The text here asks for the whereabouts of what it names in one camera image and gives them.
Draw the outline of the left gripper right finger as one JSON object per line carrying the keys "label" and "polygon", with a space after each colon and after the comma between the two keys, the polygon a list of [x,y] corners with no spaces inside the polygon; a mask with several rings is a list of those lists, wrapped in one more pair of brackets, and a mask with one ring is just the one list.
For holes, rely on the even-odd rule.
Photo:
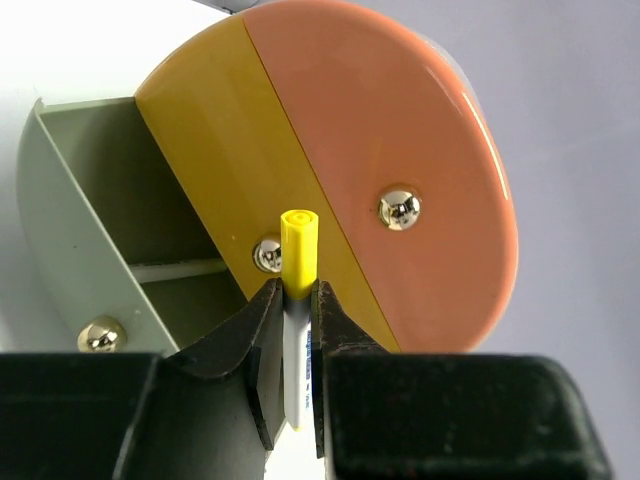
{"label": "left gripper right finger", "polygon": [[609,479],[586,402],[536,355],[399,354],[312,290],[316,454],[330,479]]}

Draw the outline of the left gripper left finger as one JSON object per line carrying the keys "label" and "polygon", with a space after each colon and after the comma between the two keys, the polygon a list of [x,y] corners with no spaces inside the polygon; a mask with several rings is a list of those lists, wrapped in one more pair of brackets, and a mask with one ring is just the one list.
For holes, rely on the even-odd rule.
{"label": "left gripper left finger", "polygon": [[186,349],[5,354],[5,479],[260,479],[283,422],[283,290]]}

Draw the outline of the white pen pale yellow cap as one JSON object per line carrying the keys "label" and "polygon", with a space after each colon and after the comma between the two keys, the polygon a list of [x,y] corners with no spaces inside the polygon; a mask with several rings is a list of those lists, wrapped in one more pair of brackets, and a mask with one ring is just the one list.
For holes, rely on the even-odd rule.
{"label": "white pen pale yellow cap", "polygon": [[140,284],[179,280],[223,272],[227,269],[221,259],[198,259],[174,263],[130,265],[129,270]]}

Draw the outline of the grey-green organizer bottom drawer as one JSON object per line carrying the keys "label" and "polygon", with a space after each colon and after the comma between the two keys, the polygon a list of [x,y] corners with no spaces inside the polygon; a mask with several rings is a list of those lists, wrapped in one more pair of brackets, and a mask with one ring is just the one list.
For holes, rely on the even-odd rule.
{"label": "grey-green organizer bottom drawer", "polygon": [[112,320],[127,352],[173,354],[237,313],[228,269],[140,284],[130,265],[221,259],[130,98],[37,102],[17,160],[27,242],[73,334]]}

